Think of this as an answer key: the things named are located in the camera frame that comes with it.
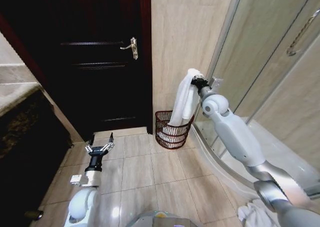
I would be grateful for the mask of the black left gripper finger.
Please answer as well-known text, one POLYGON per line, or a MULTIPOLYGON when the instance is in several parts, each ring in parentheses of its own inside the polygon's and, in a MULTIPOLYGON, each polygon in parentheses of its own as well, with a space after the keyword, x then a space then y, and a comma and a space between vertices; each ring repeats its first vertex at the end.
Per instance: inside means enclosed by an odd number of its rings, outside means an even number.
POLYGON ((114 136, 113 136, 113 133, 111 133, 108 143, 106 143, 104 146, 102 146, 99 151, 103 152, 103 153, 108 153, 114 146, 115 146, 114 136))
POLYGON ((91 139, 85 145, 85 150, 88 154, 93 152, 92 147, 93 147, 94 140, 95 140, 95 134, 92 135, 91 139))

